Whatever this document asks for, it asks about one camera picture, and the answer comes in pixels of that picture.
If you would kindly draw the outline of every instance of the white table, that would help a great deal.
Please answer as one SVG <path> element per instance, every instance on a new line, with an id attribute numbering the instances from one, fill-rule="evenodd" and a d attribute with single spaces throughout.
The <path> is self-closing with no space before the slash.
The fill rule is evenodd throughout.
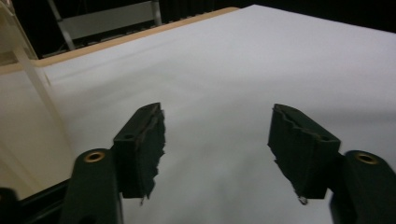
<path id="1" fill-rule="evenodd" d="M 396 168 L 395 34 L 254 6 L 45 70 L 77 154 L 162 103 L 160 175 L 126 223 L 332 223 L 332 194 L 300 205 L 274 163 L 275 103 Z"/>

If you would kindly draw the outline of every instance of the chair leg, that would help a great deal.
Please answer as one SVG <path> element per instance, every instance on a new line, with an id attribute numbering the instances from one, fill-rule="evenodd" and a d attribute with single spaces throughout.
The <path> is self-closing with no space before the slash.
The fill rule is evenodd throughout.
<path id="1" fill-rule="evenodd" d="M 151 5 L 152 5 L 152 11 L 154 14 L 155 25 L 160 26 L 163 24 L 163 21 L 161 19 L 160 1 L 153 0 L 153 1 L 151 1 Z"/>

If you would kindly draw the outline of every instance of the chair backrest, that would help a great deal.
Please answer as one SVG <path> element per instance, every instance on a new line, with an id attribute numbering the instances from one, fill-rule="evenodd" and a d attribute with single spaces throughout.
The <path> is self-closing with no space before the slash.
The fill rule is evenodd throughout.
<path id="1" fill-rule="evenodd" d="M 48 1 L 70 49 L 75 49 L 73 39 L 100 34 L 144 21 L 155 21 L 156 25 L 162 23 L 158 0 L 111 8 L 66 19 L 61 18 L 53 0 Z"/>

